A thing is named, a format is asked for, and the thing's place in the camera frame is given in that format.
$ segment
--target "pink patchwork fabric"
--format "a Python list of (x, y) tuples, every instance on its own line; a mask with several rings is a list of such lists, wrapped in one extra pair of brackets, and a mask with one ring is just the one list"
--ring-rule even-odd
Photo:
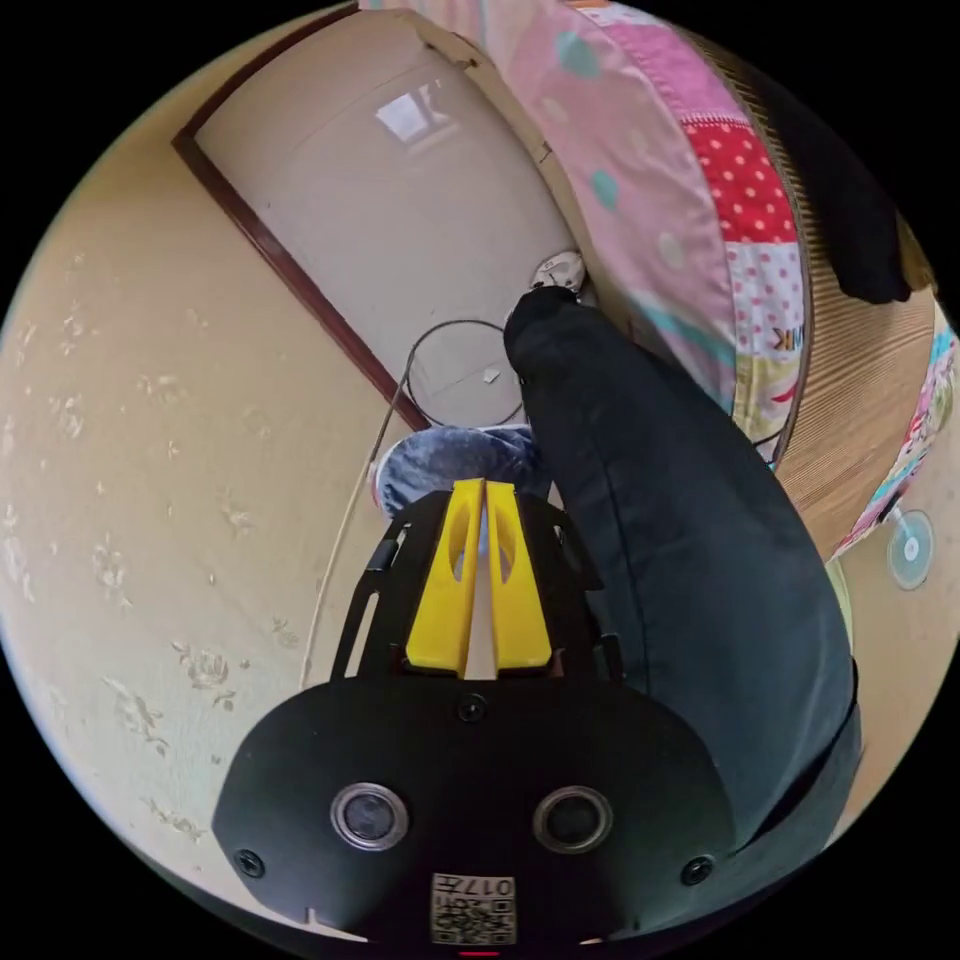
[(638, 342), (666, 347), (771, 460), (803, 344), (796, 231), (712, 68), (669, 25), (604, 0), (361, 5), (412, 9), (484, 51), (569, 177)]

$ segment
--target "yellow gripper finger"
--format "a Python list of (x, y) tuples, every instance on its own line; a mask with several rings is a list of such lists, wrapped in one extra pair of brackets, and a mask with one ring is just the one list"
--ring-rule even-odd
[(463, 678), (470, 648), (482, 514), (483, 480), (455, 483), (407, 640), (407, 660), (414, 669), (455, 673)]
[(497, 674), (546, 667), (552, 650), (513, 484), (487, 483)]

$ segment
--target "wooden door frame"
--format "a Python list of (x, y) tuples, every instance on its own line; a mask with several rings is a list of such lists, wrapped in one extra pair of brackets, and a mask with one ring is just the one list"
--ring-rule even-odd
[[(306, 307), (320, 326), (333, 338), (341, 350), (359, 367), (366, 378), (389, 402), (397, 392), (397, 381), (377, 359), (373, 351), (360, 338), (336, 307), (294, 259), (293, 255), (277, 239), (273, 231), (260, 219), (253, 208), (237, 192), (233, 184), (217, 168), (197, 142), (197, 134), (208, 120), (252, 76), (262, 70), (291, 47), (358, 11), (357, 3), (324, 14), (310, 23), (292, 30), (276, 43), (261, 51), (249, 63), (244, 64), (229, 77), (207, 100), (205, 100), (184, 127), (173, 138), (173, 148), (207, 191), (214, 202), (253, 244), (256, 251), (273, 268), (287, 285), (290, 292)], [(417, 409), (416, 404), (401, 393), (397, 412), (414, 430), (422, 430), (430, 424)]]

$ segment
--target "white object on floor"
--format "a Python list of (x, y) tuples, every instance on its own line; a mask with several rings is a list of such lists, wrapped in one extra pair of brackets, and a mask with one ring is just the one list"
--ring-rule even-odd
[(533, 275), (534, 287), (566, 287), (579, 293), (587, 277), (583, 257), (576, 250), (565, 250), (544, 260)]
[(933, 525), (922, 510), (903, 513), (899, 506), (890, 511), (896, 524), (887, 544), (887, 567), (901, 590), (916, 590), (927, 579), (933, 565)]

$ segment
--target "camera lens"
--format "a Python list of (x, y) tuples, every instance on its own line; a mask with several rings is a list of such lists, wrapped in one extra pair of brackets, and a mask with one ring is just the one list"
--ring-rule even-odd
[(359, 850), (389, 850), (406, 835), (407, 808), (377, 783), (354, 783), (333, 800), (330, 819), (340, 837)]
[(554, 853), (587, 853), (606, 839), (613, 811), (606, 798), (589, 787), (554, 790), (533, 815), (534, 836)]

